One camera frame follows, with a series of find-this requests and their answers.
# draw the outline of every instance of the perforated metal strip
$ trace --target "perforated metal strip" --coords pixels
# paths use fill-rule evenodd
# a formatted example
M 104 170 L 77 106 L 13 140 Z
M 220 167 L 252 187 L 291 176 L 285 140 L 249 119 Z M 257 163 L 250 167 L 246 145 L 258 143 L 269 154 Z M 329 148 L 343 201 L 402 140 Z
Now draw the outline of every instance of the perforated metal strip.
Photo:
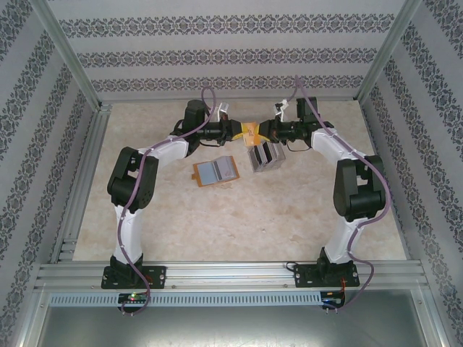
M 150 307 L 242 307 L 321 305 L 319 291 L 270 293 L 155 293 Z M 118 293 L 53 294 L 50 307 L 116 307 Z

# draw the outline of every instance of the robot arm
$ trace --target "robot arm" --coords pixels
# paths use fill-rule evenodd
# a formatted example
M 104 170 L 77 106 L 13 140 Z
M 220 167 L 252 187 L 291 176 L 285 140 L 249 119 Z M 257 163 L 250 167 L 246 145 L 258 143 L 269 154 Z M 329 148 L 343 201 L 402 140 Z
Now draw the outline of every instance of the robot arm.
M 108 192 L 111 194 L 113 203 L 115 204 L 114 208 L 116 210 L 117 223 L 120 221 L 122 210 L 125 204 L 127 204 L 133 186 L 135 185 L 135 178 L 129 176 L 128 171 L 136 171 L 138 169 L 139 164 L 137 163 L 140 162 L 142 155 L 147 150 L 147 148 L 133 150 L 126 147 L 121 151 L 119 160 L 114 168 L 113 175 L 108 185 Z M 181 139 L 156 148 L 148 155 L 145 161 L 143 181 L 146 179 L 146 184 L 140 185 L 137 197 L 127 211 L 124 221 L 122 222 L 121 230 L 122 244 L 133 263 L 140 260 L 143 255 L 141 249 L 142 214 L 143 209 L 153 197 L 156 174 L 160 169 L 167 166 L 172 161 L 186 157 L 187 151 L 188 142 Z M 127 157 L 127 155 L 122 155 L 123 153 L 129 153 L 129 157 Z M 127 191 L 127 193 L 121 194 L 122 190 Z M 127 264 L 127 260 L 122 254 L 119 242 L 116 243 L 113 257 L 115 258 L 114 260 L 122 264 Z
M 331 131 L 339 137 L 335 129 Z M 351 247 L 353 250 L 364 229 L 364 227 L 358 228 L 358 225 L 374 217 L 384 208 L 386 194 L 371 170 L 327 134 L 326 130 L 319 129 L 312 133 L 312 147 L 327 161 L 336 165 L 333 200 L 339 219 L 322 256 L 326 256 L 331 264 L 348 263 L 351 258 L 347 254 L 347 245 L 352 234 L 357 228 L 357 237 Z M 354 151 L 380 169 L 380 172 L 382 171 L 382 161 L 378 156 L 368 157 L 358 150 Z M 365 179 L 367 183 L 359 185 L 358 176 Z
M 317 267 L 318 277 L 322 279 L 324 286 L 327 284 L 326 278 L 334 278 L 333 283 L 339 284 L 339 278 L 343 278 L 346 271 L 350 274 L 353 272 L 352 261 L 347 254 L 347 245 L 352 233 L 361 222 L 373 218 L 379 210 L 384 208 L 386 195 L 383 186 L 370 168 L 356 159 L 352 153 L 346 151 L 322 128 L 315 116 L 308 110 L 305 99 L 297 99 L 299 121 L 282 121 L 282 107 L 279 107 L 277 111 L 280 113 L 276 114 L 275 119 L 264 121 L 259 125 L 258 134 L 261 137 L 272 142 L 282 142 L 284 145 L 287 141 L 303 140 L 309 147 L 321 153 L 330 163 L 336 165 L 333 201 L 340 217 L 334 235 L 322 248 Z M 204 122 L 206 113 L 204 102 L 200 100 L 189 101 L 185 109 L 184 119 L 177 122 L 171 136 L 186 134 L 195 129 Z M 333 125 L 329 122 L 326 121 L 325 125 L 336 133 Z M 143 208 L 153 197 L 158 169 L 176 159 L 192 154 L 201 140 L 215 140 L 219 145 L 224 145 L 225 142 L 233 141 L 241 135 L 241 124 L 228 118 L 226 106 L 224 106 L 219 108 L 218 122 L 209 122 L 200 131 L 191 134 L 185 140 L 167 143 L 148 155 L 145 160 L 140 187 L 135 200 L 127 211 L 121 234 L 124 249 L 137 268 L 141 269 L 143 262 L 141 215 Z M 136 178 L 130 176 L 129 172 L 134 172 L 140 167 L 141 158 L 146 150 L 148 149 L 124 148 L 114 167 L 108 184 L 108 193 L 115 205 L 118 222 L 122 209 L 129 201 L 135 187 Z M 355 152 L 372 163 L 380 172 L 383 171 L 382 160 L 377 155 L 365 156 L 359 151 Z M 357 177 L 367 183 L 359 184 Z M 109 270 L 114 275 L 116 282 L 119 282 L 119 278 L 126 278 L 128 283 L 136 285 L 139 280 L 127 264 L 119 243 L 116 245 L 113 257 L 111 257 Z M 312 279 L 309 282 L 314 286 L 315 282 Z

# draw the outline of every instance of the small box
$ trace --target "small box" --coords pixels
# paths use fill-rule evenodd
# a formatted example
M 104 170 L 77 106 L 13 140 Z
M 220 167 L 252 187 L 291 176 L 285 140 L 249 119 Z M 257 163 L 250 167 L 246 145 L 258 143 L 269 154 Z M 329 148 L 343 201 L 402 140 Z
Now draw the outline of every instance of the small box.
M 263 142 L 251 147 L 247 153 L 254 172 L 277 169 L 286 159 L 283 147 L 279 143 Z
M 192 175 L 192 179 L 196 180 L 199 187 L 233 181 L 239 178 L 237 165 L 231 156 L 193 164 L 193 170 L 195 173 Z

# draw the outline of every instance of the yellow object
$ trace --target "yellow object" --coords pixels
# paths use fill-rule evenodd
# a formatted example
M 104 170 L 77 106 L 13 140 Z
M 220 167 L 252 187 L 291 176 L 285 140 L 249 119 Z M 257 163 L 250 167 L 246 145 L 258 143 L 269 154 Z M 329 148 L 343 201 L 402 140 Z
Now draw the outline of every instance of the yellow object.
M 252 123 L 241 123 L 243 131 L 243 140 L 248 147 L 257 146 L 260 144 L 259 125 L 254 121 Z

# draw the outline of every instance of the mounting plate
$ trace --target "mounting plate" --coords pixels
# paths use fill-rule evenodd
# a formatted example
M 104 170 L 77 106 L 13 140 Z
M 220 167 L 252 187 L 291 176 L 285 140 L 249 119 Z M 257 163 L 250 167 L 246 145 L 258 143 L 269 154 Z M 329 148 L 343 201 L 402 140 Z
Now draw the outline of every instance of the mounting plate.
M 166 283 L 166 267 L 165 266 L 143 266 L 142 274 L 148 279 L 151 289 L 164 289 Z M 139 281 L 137 285 L 133 285 L 129 281 L 117 278 L 116 272 L 111 266 L 106 266 L 101 280 L 102 289 L 143 289 L 145 284 Z
M 360 286 L 357 267 L 353 263 L 344 267 L 342 271 L 336 271 L 333 274 L 326 273 L 324 279 L 321 278 L 316 264 L 296 264 L 293 270 L 296 288 L 341 287 L 342 278 L 346 281 L 346 287 Z

